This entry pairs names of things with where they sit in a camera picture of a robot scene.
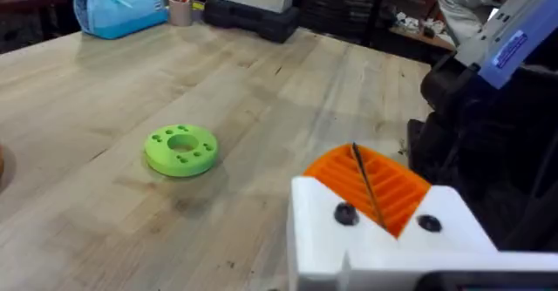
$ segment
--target white 3d printed part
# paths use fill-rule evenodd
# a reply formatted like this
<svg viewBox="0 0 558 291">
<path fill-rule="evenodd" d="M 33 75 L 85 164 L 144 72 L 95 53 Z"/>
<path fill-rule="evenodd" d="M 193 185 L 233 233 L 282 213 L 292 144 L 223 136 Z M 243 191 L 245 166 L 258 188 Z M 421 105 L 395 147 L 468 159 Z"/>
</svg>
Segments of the white 3d printed part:
<svg viewBox="0 0 558 291">
<path fill-rule="evenodd" d="M 449 186 L 432 186 L 396 239 L 357 211 L 359 222 L 334 218 L 344 200 L 314 178 L 292 180 L 287 222 L 289 290 L 413 290 L 439 270 L 558 271 L 557 254 L 499 252 Z M 417 218 L 439 220 L 439 233 Z"/>
</svg>

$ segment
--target pencil cup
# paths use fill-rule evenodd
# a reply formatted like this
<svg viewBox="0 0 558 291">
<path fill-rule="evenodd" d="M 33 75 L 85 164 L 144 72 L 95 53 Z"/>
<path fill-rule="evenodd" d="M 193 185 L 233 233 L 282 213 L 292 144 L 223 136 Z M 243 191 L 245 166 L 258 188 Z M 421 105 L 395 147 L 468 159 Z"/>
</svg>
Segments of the pencil cup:
<svg viewBox="0 0 558 291">
<path fill-rule="evenodd" d="M 168 0 L 170 21 L 176 26 L 192 25 L 192 2 L 183 3 L 180 0 Z"/>
</svg>

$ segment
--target white sleeve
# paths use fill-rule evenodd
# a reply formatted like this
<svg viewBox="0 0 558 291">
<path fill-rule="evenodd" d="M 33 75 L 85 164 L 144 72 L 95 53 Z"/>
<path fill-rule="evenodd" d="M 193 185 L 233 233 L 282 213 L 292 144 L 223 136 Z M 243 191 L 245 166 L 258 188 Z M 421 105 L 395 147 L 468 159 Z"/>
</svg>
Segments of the white sleeve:
<svg viewBox="0 0 558 291">
<path fill-rule="evenodd" d="M 438 3 L 446 19 L 447 29 L 458 44 L 472 37 L 487 21 L 486 17 L 475 11 L 495 5 L 492 0 L 438 0 Z"/>
</svg>

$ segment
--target person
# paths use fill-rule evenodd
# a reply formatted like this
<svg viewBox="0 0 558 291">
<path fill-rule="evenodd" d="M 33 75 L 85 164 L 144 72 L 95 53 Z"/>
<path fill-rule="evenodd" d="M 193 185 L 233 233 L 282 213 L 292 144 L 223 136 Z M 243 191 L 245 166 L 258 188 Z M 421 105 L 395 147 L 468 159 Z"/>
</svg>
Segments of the person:
<svg viewBox="0 0 558 291">
<path fill-rule="evenodd" d="M 446 19 L 446 28 L 455 44 L 459 45 L 476 34 L 488 21 L 494 7 L 506 0 L 438 0 Z"/>
</svg>

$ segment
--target blue label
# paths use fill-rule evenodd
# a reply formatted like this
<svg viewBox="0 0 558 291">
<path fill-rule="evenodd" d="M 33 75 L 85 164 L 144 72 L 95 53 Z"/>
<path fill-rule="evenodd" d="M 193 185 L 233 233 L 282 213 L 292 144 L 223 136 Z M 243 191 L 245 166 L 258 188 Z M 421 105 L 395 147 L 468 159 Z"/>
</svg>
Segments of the blue label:
<svg viewBox="0 0 558 291">
<path fill-rule="evenodd" d="M 518 30 L 502 47 L 500 52 L 496 54 L 496 57 L 492 60 L 492 64 L 499 69 L 504 68 L 509 59 L 511 59 L 525 42 L 527 42 L 527 34 L 522 30 Z"/>
</svg>

